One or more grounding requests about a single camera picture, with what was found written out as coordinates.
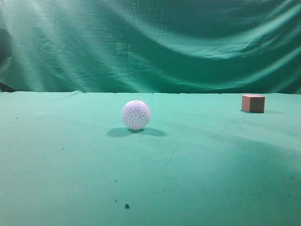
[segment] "golf ball dimple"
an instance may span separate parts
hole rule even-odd
[[[130,129],[143,129],[150,119],[150,108],[140,100],[130,101],[123,107],[122,120]]]

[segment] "wooden block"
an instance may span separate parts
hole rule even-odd
[[[246,112],[264,113],[265,97],[260,95],[243,95],[241,109]]]

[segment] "green tabletop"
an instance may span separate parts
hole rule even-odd
[[[299,226],[301,95],[264,96],[0,93],[0,226]]]

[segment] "white golf ball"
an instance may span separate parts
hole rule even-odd
[[[130,129],[143,129],[150,119],[150,108],[140,100],[130,101],[123,107],[122,120]]]

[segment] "green cloth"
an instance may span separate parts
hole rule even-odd
[[[17,91],[301,93],[300,0],[0,0]]]
[[[299,226],[301,95],[265,96],[1,93],[0,225]]]

